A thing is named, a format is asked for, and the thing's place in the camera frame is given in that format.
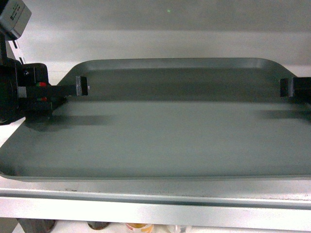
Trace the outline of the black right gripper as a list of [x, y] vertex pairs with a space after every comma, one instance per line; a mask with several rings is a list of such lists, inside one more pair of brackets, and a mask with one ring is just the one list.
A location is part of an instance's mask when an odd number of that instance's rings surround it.
[[294, 97], [295, 103], [311, 104], [311, 78], [292, 77], [280, 80], [280, 96]]

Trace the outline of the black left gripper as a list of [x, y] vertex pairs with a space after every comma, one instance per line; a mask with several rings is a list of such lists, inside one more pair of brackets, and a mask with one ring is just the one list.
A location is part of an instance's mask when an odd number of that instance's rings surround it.
[[19, 64], [14, 85], [14, 120], [28, 121], [50, 116], [67, 102], [66, 96], [87, 96], [87, 77], [76, 76], [75, 84], [50, 85], [47, 66], [41, 63]]

